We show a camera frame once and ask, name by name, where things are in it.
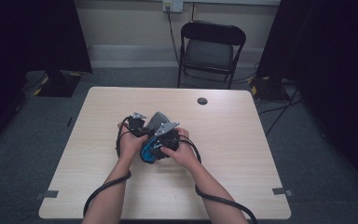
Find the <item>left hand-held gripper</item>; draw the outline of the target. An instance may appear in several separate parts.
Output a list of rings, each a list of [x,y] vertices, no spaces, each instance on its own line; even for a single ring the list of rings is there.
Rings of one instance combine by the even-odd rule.
[[[128,127],[130,132],[136,137],[141,137],[150,134],[150,129],[145,126],[145,119],[146,116],[137,112],[134,112],[130,116]]]

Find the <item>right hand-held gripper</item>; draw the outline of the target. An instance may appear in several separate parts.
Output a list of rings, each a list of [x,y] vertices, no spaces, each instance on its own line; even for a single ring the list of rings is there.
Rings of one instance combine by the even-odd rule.
[[[178,125],[178,122],[160,124],[160,127],[155,131],[156,143],[153,146],[155,153],[159,153],[161,147],[178,148],[179,133],[175,130]]]

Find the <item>grey cloth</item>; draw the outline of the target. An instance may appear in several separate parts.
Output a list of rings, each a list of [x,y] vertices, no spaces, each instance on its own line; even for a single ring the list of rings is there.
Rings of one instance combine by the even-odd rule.
[[[169,119],[164,114],[162,114],[161,112],[156,112],[146,125],[148,134],[165,134],[168,131],[168,128],[165,126],[165,124],[169,122]]]

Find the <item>blue toy car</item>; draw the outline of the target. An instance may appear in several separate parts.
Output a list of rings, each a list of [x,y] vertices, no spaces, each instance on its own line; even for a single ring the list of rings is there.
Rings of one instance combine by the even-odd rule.
[[[165,147],[167,141],[162,137],[152,137],[147,140],[141,148],[140,157],[146,163],[154,163],[161,159],[167,158],[167,155],[161,151],[162,147]]]

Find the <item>person's right hand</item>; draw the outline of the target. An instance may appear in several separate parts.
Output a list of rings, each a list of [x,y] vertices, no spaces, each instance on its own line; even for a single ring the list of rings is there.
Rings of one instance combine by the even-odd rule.
[[[173,158],[178,164],[183,165],[188,171],[193,170],[200,165],[200,162],[196,158],[192,146],[187,142],[189,133],[183,128],[176,128],[176,131],[180,135],[178,148],[173,150],[168,147],[162,147],[160,150]]]

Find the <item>person's left hand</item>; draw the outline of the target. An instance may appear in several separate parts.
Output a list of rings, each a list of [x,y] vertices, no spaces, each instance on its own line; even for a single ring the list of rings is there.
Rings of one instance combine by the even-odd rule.
[[[125,161],[132,163],[134,157],[139,153],[143,143],[148,139],[147,135],[136,137],[133,135],[127,124],[124,122],[119,123],[119,135],[118,135],[118,149],[119,149],[119,161]]]

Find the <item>black stand base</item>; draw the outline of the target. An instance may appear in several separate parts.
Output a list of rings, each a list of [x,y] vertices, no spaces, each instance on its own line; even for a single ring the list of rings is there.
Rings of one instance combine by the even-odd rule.
[[[289,95],[280,82],[274,82],[269,77],[250,78],[248,80],[251,94],[262,101],[288,101]]]
[[[35,96],[42,97],[71,97],[82,76],[75,72],[63,72],[61,70],[48,70],[45,78],[37,90]]]

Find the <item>black folding chair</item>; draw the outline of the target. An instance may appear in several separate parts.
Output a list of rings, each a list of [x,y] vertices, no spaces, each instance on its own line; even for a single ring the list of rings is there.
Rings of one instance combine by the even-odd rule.
[[[245,32],[234,25],[190,21],[181,28],[180,37],[177,87],[182,74],[190,69],[225,75],[230,89],[246,42]]]

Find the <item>grey tape strip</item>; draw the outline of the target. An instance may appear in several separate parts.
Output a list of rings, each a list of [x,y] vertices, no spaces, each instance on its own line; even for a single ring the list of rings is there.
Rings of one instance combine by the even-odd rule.
[[[285,195],[286,197],[294,196],[294,193],[291,189],[285,188],[274,188],[272,189],[274,195]]]
[[[36,200],[43,201],[45,198],[56,198],[58,196],[58,193],[59,192],[57,190],[45,190],[43,192],[36,193],[34,198]]]

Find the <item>dark curtain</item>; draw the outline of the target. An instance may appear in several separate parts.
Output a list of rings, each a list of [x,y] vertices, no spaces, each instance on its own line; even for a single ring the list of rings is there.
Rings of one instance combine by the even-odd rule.
[[[92,71],[75,0],[0,0],[0,131],[30,71]]]
[[[256,75],[299,82],[358,173],[358,0],[280,0]]]

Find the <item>white wall socket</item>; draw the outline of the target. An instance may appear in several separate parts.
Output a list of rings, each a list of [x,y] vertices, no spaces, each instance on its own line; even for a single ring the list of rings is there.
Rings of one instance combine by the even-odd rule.
[[[163,0],[162,10],[164,12],[182,13],[184,11],[184,2],[182,0]]]

